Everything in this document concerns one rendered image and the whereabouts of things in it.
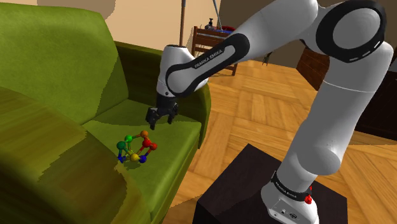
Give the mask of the green sofa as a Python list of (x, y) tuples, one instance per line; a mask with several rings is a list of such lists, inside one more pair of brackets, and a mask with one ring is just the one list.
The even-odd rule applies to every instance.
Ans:
[(161, 51), (116, 42), (94, 11), (0, 3), (0, 224), (161, 224), (201, 146), (211, 96), (179, 101), (144, 164)]

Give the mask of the dark brown wooden cabinet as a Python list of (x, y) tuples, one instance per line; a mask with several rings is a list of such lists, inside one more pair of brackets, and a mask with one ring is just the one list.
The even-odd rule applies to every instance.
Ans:
[[(297, 71), (318, 90), (329, 68), (329, 57), (305, 48)], [(356, 130), (397, 140), (397, 48), (384, 81), (366, 107)]]

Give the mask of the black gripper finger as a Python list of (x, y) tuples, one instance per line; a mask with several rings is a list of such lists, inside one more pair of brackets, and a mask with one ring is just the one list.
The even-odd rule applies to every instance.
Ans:
[(169, 107), (167, 112), (168, 112), (168, 119), (167, 122), (169, 124), (171, 124), (173, 122), (173, 119), (176, 117), (176, 115), (178, 114), (178, 105), (175, 104), (172, 107)]
[(148, 108), (145, 120), (149, 123), (150, 129), (154, 130), (156, 122), (160, 119), (157, 108)]

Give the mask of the dark robot stand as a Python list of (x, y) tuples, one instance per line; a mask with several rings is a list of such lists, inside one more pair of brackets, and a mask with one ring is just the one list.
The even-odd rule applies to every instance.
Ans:
[(284, 201), (268, 210), (261, 199), (281, 161), (247, 144), (198, 199), (192, 224), (310, 224)]

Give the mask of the brown wooden shelf unit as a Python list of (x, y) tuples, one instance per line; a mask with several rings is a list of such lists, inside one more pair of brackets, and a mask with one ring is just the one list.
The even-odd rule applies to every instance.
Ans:
[(203, 29), (194, 26), (191, 54), (197, 57), (198, 53), (205, 53), (226, 39), (231, 33), (232, 31), (213, 26), (212, 18), (209, 19), (209, 23)]

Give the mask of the brown floor lamp pole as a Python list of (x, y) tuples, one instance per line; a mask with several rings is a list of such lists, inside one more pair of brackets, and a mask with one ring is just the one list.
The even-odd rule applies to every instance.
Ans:
[(179, 46), (183, 46), (183, 35), (185, 26), (185, 9), (186, 0), (181, 0), (181, 17), (180, 17), (180, 28), (179, 28)]

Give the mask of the colourful ball and stick toy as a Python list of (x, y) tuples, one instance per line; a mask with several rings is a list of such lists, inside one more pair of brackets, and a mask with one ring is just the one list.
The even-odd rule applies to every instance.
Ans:
[(148, 137), (146, 130), (142, 130), (138, 135), (125, 136), (123, 141), (117, 142), (116, 148), (117, 158), (121, 163), (131, 161), (143, 164), (158, 145)]

